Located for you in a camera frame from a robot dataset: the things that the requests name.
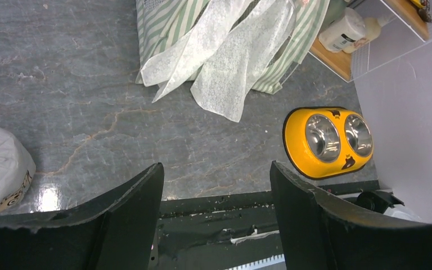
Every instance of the gray marble floor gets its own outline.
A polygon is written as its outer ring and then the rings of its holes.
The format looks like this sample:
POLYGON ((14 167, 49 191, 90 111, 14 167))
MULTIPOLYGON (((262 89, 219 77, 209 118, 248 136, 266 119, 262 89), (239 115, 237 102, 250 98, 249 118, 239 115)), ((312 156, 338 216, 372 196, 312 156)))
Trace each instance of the gray marble floor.
MULTIPOLYGON (((359 111, 354 84, 310 56, 277 94, 250 92, 240 123, 199 108, 190 83, 151 103, 139 66, 134 0, 0 0, 0 127, 37 165, 10 213, 76 206, 158 161, 164 200, 266 191, 291 109, 359 111)), ((317 184, 376 178, 370 162, 317 184)))

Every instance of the label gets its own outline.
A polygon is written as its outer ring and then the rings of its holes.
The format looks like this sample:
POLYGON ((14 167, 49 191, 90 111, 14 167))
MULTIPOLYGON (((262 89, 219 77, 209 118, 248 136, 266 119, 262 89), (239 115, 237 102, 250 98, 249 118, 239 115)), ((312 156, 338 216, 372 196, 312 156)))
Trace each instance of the label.
POLYGON ((349 38, 346 34, 342 34, 332 43, 332 47, 336 50, 343 50, 354 42, 355 40, 349 38))
POLYGON ((355 41, 355 43, 353 43, 353 47, 355 49, 361 48, 363 47, 365 44, 367 44, 368 42, 370 42, 370 40, 368 38, 361 38, 357 41, 355 41))

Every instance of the plastic bottle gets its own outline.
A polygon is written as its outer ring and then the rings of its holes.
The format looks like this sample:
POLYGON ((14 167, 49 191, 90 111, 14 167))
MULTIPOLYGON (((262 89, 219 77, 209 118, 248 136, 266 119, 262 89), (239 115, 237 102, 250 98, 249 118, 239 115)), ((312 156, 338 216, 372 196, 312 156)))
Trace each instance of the plastic bottle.
POLYGON ((353 42, 365 37, 365 23, 353 9, 347 7, 344 16, 319 34, 319 41, 330 52, 340 52, 353 42))
POLYGON ((334 21, 342 17, 349 2, 350 0, 330 0, 320 31, 324 31, 334 21))
POLYGON ((365 18, 365 29, 367 29, 367 34, 365 37, 355 41, 351 45, 347 46, 344 49, 346 53, 352 53, 359 48, 362 48, 365 44, 371 42, 372 40, 379 37, 381 33, 381 28, 385 26, 387 23, 392 21, 393 16, 380 17, 378 19, 375 18, 365 18))

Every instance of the striped bag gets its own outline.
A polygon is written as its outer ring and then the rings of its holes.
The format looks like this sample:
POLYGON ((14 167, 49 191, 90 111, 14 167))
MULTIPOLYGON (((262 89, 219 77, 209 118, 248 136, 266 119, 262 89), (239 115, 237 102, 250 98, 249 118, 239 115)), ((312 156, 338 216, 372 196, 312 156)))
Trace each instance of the striped bag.
MULTIPOLYGON (((208 2, 209 0, 137 0, 140 66, 190 31, 208 2)), ((255 0, 238 22, 247 17, 258 2, 255 0)), ((292 35, 252 89, 269 94, 282 89, 281 78, 293 61, 302 63, 317 36, 328 5, 329 0, 311 0, 305 6, 296 6, 297 19, 292 35)), ((188 80, 195 80, 198 73, 199 71, 194 73, 188 80)), ((141 74, 135 83, 143 83, 141 74)))

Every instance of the wooden shelf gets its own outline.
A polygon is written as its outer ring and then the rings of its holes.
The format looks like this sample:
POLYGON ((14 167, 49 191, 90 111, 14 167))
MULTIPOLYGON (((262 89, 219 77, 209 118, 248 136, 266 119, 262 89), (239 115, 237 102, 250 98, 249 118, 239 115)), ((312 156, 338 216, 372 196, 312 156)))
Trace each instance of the wooden shelf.
POLYGON ((398 14, 425 41, 430 38, 428 26, 418 15, 417 8, 410 0, 382 0, 398 14))
POLYGON ((352 62, 352 55, 345 52, 329 52, 320 43, 319 39, 316 38, 310 52, 316 56, 319 60, 324 62, 330 67, 335 73, 341 76, 347 82, 351 79, 350 64, 352 62))

